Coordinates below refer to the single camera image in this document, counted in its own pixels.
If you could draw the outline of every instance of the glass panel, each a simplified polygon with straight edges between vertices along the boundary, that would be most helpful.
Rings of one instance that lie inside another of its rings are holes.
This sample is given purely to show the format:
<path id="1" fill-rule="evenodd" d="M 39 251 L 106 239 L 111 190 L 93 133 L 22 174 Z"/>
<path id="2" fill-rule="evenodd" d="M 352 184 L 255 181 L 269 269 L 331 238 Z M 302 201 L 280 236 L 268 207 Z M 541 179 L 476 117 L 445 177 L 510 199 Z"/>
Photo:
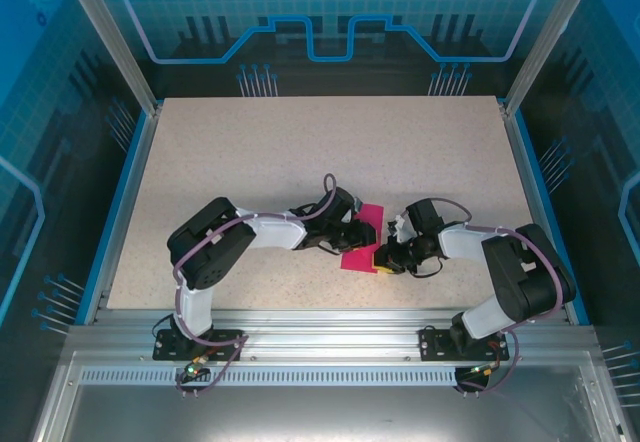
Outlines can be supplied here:
<path id="1" fill-rule="evenodd" d="M 522 105 L 541 181 L 605 348 L 640 343 L 639 14 L 640 0 L 582 0 Z M 625 354 L 609 355 L 622 356 L 615 375 L 636 372 L 623 389 L 631 394 L 637 370 Z M 638 424 L 640 412 L 629 409 Z"/>
<path id="2" fill-rule="evenodd" d="M 0 0 L 0 28 L 0 440 L 27 440 L 140 108 L 76 0 Z"/>
<path id="3" fill-rule="evenodd" d="M 505 95 L 556 0 L 106 1 L 166 97 Z"/>

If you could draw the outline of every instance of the red cloth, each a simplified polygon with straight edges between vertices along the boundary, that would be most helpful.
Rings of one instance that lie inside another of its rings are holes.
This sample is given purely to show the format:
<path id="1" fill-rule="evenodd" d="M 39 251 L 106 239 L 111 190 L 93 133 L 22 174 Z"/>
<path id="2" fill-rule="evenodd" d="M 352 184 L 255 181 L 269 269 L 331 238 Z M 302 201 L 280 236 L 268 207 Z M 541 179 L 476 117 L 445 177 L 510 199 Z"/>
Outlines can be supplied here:
<path id="1" fill-rule="evenodd" d="M 356 219 L 368 222 L 376 230 L 376 243 L 362 249 L 347 252 L 342 255 L 341 269 L 357 270 L 375 274 L 378 271 L 373 268 L 373 253 L 380 247 L 382 236 L 382 219 L 384 208 L 380 205 L 364 204 L 362 210 L 356 215 Z"/>

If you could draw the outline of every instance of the silver frame bar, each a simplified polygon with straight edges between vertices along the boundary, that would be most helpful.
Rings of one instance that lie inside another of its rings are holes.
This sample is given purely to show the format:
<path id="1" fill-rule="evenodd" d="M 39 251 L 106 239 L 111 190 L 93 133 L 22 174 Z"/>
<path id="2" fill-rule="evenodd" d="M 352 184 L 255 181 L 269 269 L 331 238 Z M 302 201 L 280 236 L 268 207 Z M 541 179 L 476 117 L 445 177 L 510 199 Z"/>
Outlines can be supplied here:
<path id="1" fill-rule="evenodd" d="M 522 182 L 524 195 L 527 199 L 527 204 L 529 205 L 531 219 L 536 224 L 540 225 L 540 227 L 542 227 L 542 229 L 549 237 L 549 240 L 551 240 L 551 243 L 553 243 L 549 218 L 547 217 L 547 213 L 545 212 L 542 204 L 540 191 L 538 190 L 535 182 L 535 177 L 533 175 L 533 167 L 531 165 L 531 161 L 527 157 L 524 140 L 522 139 L 522 134 L 520 133 L 520 130 L 518 128 L 518 123 L 516 121 L 515 115 L 508 114 L 504 109 L 502 110 L 507 138 L 509 139 L 509 143 L 511 144 L 513 158 L 516 162 L 516 166 L 518 167 L 518 174 L 520 175 L 520 181 Z M 572 324 L 578 324 L 579 320 L 574 309 L 573 302 L 565 304 L 565 310 L 567 312 L 567 316 L 569 317 L 569 321 Z"/>
<path id="2" fill-rule="evenodd" d="M 98 311 L 98 305 L 103 295 L 103 291 L 108 289 L 113 282 L 113 278 L 116 274 L 118 262 L 120 261 L 120 253 L 124 246 L 124 239 L 129 228 L 129 222 L 131 221 L 131 215 L 133 214 L 133 207 L 138 196 L 138 190 L 140 189 L 140 183 L 142 182 L 142 175 L 144 168 L 147 165 L 147 159 L 149 152 L 151 151 L 151 143 L 153 142 L 153 136 L 155 135 L 156 128 L 158 127 L 158 120 L 160 116 L 161 107 L 155 112 L 155 115 L 147 115 L 147 119 L 144 122 L 142 133 L 140 134 L 140 141 L 136 148 L 133 162 L 131 165 L 131 172 L 127 180 L 127 184 L 124 188 L 122 200 L 118 207 L 118 212 L 113 224 L 113 232 L 107 243 L 104 259 L 100 266 L 100 272 L 98 272 L 98 278 L 96 282 L 96 289 L 91 294 L 91 303 L 83 324 L 90 324 L 93 322 L 94 314 Z"/>
<path id="3" fill-rule="evenodd" d="M 417 370 L 459 364 L 420 361 L 416 330 L 426 324 L 447 327 L 457 310 L 214 311 L 217 327 L 246 330 L 249 343 L 233 367 L 259 373 L 265 368 L 331 367 L 366 372 L 372 367 Z M 162 311 L 101 310 L 93 326 L 70 329 L 34 441 L 63 440 L 85 369 L 157 372 L 183 363 L 151 360 L 151 327 Z M 562 317 L 518 329 L 520 365 L 578 367 L 593 430 L 616 441 L 612 410 L 605 404 L 604 359 L 593 327 L 571 326 Z M 159 380 L 144 385 L 166 386 Z M 406 385 L 420 386 L 419 382 Z"/>
<path id="4" fill-rule="evenodd" d="M 142 110 L 150 116 L 155 115 L 156 98 L 104 0 L 78 1 L 98 32 L 100 39 L 107 47 Z"/>
<path id="5" fill-rule="evenodd" d="M 578 7 L 580 0 L 558 0 L 549 14 L 540 35 L 533 44 L 520 72 L 513 81 L 505 99 L 508 115 L 516 113 L 540 73 L 556 42 L 564 32 L 569 19 Z"/>

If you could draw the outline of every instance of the speckled tabletop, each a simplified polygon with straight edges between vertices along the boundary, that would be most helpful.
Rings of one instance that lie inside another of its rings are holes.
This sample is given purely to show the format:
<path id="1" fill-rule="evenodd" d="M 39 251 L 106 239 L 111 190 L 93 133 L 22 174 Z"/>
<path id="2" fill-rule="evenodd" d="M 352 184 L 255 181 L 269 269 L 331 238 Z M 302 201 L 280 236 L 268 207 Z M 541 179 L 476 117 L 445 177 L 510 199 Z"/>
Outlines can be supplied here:
<path id="1" fill-rule="evenodd" d="M 167 99 L 108 307 L 172 307 L 167 238 L 215 197 L 286 210 L 319 200 L 326 172 L 384 206 L 385 221 L 428 196 L 466 205 L 481 225 L 531 221 L 493 97 Z M 320 250 L 260 249 L 216 286 L 214 307 L 468 307 L 491 293 L 486 268 L 471 261 L 418 280 L 341 270 Z"/>

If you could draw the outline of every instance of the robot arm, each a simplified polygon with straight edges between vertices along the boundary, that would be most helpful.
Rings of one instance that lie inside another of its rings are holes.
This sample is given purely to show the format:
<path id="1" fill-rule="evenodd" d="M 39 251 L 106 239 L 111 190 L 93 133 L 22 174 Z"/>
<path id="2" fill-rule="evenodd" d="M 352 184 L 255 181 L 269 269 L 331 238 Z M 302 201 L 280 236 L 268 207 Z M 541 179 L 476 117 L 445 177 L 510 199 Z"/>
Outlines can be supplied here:
<path id="1" fill-rule="evenodd" d="M 452 320 L 450 341 L 459 354 L 555 305 L 557 291 L 551 275 L 541 260 L 511 235 L 470 230 L 466 223 L 445 224 L 430 199 L 407 207 L 389 224 L 389 230 L 387 244 L 374 254 L 374 265 L 382 270 L 416 275 L 420 264 L 431 257 L 470 259 L 487 267 L 495 294 Z M 551 263 L 561 282 L 563 303 L 573 300 L 575 283 L 542 228 L 529 224 L 516 232 Z"/>
<path id="2" fill-rule="evenodd" d="M 320 247 L 341 254 L 376 242 L 375 229 L 355 215 L 362 203 L 338 187 L 330 205 L 318 217 L 307 220 L 329 200 L 329 193 L 318 202 L 281 213 L 282 218 L 256 217 L 226 230 L 217 240 L 193 255 L 180 270 L 185 287 L 180 291 L 182 321 L 189 333 L 174 324 L 182 336 L 207 338 L 212 328 L 213 288 L 231 270 L 247 249 L 279 247 L 302 250 Z M 188 251 L 223 224 L 251 214 L 235 207 L 226 198 L 217 198 L 176 230 L 167 242 L 171 263 L 175 265 Z"/>

